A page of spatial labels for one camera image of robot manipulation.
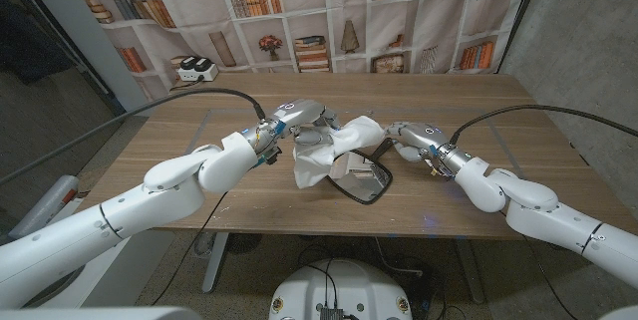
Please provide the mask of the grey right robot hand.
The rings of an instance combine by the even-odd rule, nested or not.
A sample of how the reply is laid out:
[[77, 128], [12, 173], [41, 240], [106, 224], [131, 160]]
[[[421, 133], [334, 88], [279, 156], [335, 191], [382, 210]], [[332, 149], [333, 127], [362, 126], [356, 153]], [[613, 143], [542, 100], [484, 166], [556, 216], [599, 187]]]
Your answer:
[[433, 160], [449, 138], [438, 128], [425, 123], [394, 122], [386, 128], [394, 139], [395, 150], [407, 161]]

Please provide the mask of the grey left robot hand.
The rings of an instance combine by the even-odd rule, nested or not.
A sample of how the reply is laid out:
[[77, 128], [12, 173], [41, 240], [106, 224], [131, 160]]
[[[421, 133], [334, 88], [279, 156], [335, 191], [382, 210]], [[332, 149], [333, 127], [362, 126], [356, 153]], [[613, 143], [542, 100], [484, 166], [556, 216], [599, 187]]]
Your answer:
[[309, 99], [297, 99], [279, 106], [272, 115], [281, 123], [276, 126], [278, 136], [292, 136], [301, 146], [332, 144], [329, 130], [339, 131], [341, 123], [337, 114], [325, 105]]

